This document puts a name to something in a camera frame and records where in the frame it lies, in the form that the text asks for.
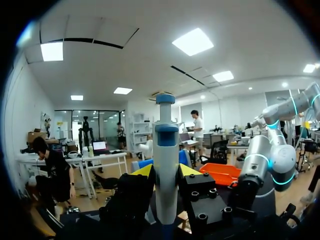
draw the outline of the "white t-shirt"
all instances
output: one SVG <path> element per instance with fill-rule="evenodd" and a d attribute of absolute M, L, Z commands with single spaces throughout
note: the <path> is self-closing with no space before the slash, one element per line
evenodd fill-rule
<path fill-rule="evenodd" d="M 194 131 L 194 137 L 195 138 L 204 138 L 204 121 L 198 117 L 196 120 L 194 120 L 194 127 L 195 128 L 201 128 L 201 131 Z"/>

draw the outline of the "robotic arm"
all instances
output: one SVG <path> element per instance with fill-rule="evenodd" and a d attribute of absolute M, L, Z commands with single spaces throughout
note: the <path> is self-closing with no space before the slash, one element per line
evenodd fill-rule
<path fill-rule="evenodd" d="M 235 191 L 233 201 L 235 205 L 246 209 L 251 207 L 259 188 L 264 184 L 267 171 L 272 175 L 276 191 L 281 192 L 289 188 L 295 174 L 296 150 L 286 143 L 279 130 L 279 121 L 292 119 L 309 107 L 314 109 L 315 117 L 319 121 L 320 88 L 315 82 L 298 95 L 267 107 L 262 111 L 262 115 L 250 124 L 254 127 L 264 120 L 268 126 L 269 138 L 258 135 L 251 140 L 238 178 L 238 191 Z"/>

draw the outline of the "laptop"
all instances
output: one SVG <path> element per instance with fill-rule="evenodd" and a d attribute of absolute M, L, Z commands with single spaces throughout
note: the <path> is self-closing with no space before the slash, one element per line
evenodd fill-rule
<path fill-rule="evenodd" d="M 105 141 L 94 141 L 92 142 L 93 154 L 99 156 L 101 154 L 110 154 L 110 151 L 107 149 Z"/>
<path fill-rule="evenodd" d="M 196 143 L 196 141 L 193 141 L 190 139 L 190 135 L 187 132 L 180 133 L 179 137 L 180 137 L 180 142 L 184 145 L 191 145 Z"/>

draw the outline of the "ceiling light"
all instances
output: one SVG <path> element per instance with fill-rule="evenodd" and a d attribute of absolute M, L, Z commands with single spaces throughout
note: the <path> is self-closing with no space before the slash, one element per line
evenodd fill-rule
<path fill-rule="evenodd" d="M 231 71 L 222 71 L 217 74 L 212 75 L 217 82 L 223 82 L 234 79 Z"/>
<path fill-rule="evenodd" d="M 214 47 L 208 36 L 196 28 L 172 42 L 178 49 L 189 56 L 196 55 Z"/>
<path fill-rule="evenodd" d="M 316 69 L 316 66 L 315 66 L 315 65 L 313 65 L 313 64 L 307 64 L 307 65 L 305 66 L 305 68 L 303 69 L 303 72 L 310 74 L 310 73 L 312 73 L 315 69 Z"/>
<path fill-rule="evenodd" d="M 132 91 L 131 88 L 124 88 L 124 87 L 117 87 L 116 90 L 114 90 L 114 94 L 123 94 L 123 95 L 127 95 L 128 93 L 130 93 Z"/>
<path fill-rule="evenodd" d="M 71 95 L 71 100 L 73 101 L 83 101 L 84 100 L 84 96 L 83 95 Z"/>
<path fill-rule="evenodd" d="M 43 61 L 63 61 L 64 60 L 64 43 L 63 42 L 52 42 L 41 44 L 41 52 Z"/>

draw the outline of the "laptop screen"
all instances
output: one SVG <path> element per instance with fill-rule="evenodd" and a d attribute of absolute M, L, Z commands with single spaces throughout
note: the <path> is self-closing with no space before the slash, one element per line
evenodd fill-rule
<path fill-rule="evenodd" d="M 181 142 L 190 140 L 189 133 L 187 133 L 187 132 L 186 133 L 180 133 L 180 140 L 181 140 Z"/>
<path fill-rule="evenodd" d="M 93 150 L 105 150 L 106 147 L 106 143 L 104 141 L 94 141 L 93 142 Z"/>

